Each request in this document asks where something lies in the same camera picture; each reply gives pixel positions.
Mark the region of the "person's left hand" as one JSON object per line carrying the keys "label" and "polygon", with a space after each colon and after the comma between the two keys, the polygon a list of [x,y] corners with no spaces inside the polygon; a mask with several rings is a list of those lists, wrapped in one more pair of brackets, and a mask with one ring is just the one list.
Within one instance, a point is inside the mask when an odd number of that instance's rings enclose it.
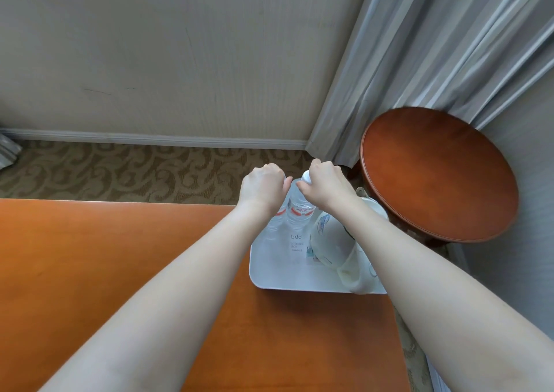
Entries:
{"label": "person's left hand", "polygon": [[237,207],[271,219],[282,205],[279,192],[285,177],[285,172],[274,163],[255,167],[242,181]]}

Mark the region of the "person's right hand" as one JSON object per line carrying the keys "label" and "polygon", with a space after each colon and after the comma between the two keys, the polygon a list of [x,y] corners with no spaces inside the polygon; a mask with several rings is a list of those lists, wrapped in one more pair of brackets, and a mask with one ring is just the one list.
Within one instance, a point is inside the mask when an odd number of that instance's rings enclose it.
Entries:
{"label": "person's right hand", "polygon": [[326,213],[337,216],[358,199],[342,169],[332,162],[322,162],[315,158],[309,167],[308,175],[309,183],[299,180],[296,186],[308,202]]}

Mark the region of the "red label clear water bottle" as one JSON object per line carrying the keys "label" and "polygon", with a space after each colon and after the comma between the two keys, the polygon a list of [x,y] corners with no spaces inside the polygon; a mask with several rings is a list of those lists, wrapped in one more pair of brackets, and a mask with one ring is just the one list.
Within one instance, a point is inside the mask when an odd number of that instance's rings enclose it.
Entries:
{"label": "red label clear water bottle", "polygon": [[289,203],[289,193],[287,193],[280,209],[276,213],[275,216],[273,216],[270,221],[268,222],[266,228],[264,229],[264,236],[266,239],[275,239],[277,237],[278,231],[282,225],[282,223],[285,221],[285,216],[287,213],[287,206]]}
{"label": "red label clear water bottle", "polygon": [[309,171],[306,170],[302,177],[292,181],[289,189],[289,200],[287,203],[287,223],[293,231],[303,230],[310,222],[312,215],[316,209],[306,197],[301,193],[297,186],[298,181],[303,181],[308,185],[311,184]]}

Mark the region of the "person's left forearm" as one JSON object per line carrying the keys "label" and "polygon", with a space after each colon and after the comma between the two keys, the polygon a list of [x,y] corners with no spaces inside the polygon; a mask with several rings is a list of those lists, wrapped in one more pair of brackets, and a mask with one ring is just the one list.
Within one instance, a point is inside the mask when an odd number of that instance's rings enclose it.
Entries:
{"label": "person's left forearm", "polygon": [[38,392],[179,392],[247,247],[281,203],[240,200],[140,288]]}

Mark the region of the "person's right forearm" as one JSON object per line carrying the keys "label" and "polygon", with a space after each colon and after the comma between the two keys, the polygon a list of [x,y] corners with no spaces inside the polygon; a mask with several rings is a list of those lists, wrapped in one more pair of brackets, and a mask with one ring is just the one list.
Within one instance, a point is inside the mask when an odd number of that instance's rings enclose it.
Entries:
{"label": "person's right forearm", "polygon": [[545,333],[360,198],[331,201],[328,211],[361,245],[452,392],[554,392],[554,341]]}

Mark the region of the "white kettle base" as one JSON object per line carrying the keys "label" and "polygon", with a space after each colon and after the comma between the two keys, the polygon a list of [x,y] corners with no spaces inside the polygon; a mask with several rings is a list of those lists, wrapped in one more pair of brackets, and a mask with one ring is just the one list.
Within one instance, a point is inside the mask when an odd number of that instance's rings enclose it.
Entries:
{"label": "white kettle base", "polygon": [[375,211],[384,220],[389,221],[389,216],[383,206],[373,198],[371,198],[363,187],[356,188],[356,195],[361,198],[365,204],[367,204],[373,211]]}

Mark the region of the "white electric kettle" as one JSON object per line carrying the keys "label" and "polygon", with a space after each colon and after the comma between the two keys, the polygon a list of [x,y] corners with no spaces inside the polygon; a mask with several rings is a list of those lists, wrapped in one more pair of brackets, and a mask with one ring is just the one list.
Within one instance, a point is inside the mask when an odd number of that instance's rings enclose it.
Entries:
{"label": "white electric kettle", "polygon": [[336,218],[321,213],[310,233],[315,257],[336,272],[342,285],[351,293],[373,293],[378,276],[362,247]]}

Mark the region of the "white plastic tray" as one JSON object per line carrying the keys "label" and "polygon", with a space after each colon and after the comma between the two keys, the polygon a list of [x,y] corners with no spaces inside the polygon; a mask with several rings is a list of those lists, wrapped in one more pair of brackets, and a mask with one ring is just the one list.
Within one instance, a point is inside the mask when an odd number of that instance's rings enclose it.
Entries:
{"label": "white plastic tray", "polygon": [[[351,293],[336,272],[322,264],[311,249],[310,233],[321,213],[316,210],[301,231],[293,231],[284,221],[275,239],[266,239],[264,231],[256,238],[249,263],[249,276],[255,286],[266,290]],[[374,292],[369,294],[386,293],[379,280]]]}

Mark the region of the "round brown wooden side table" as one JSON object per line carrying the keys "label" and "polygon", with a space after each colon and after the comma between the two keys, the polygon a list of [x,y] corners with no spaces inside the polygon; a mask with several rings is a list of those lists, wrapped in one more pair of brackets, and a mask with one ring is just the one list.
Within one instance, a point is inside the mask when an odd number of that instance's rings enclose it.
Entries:
{"label": "round brown wooden side table", "polygon": [[442,110],[390,109],[364,130],[359,156],[370,193],[429,246],[489,241],[516,220],[519,191],[502,152]]}

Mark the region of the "grey white striped curtain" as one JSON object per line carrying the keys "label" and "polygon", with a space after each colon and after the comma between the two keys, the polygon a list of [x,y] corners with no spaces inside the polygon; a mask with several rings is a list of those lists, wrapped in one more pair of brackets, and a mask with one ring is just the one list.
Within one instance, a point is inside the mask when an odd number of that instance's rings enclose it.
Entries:
{"label": "grey white striped curtain", "polygon": [[554,69],[554,0],[364,0],[306,150],[353,166],[399,107],[483,129]]}

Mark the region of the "grey fabric edge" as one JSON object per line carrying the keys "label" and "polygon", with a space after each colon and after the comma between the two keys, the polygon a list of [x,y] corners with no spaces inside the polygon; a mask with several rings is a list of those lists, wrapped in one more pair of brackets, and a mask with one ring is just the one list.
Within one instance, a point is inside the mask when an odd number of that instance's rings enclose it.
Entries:
{"label": "grey fabric edge", "polygon": [[0,132],[0,171],[15,164],[22,150],[19,144]]}

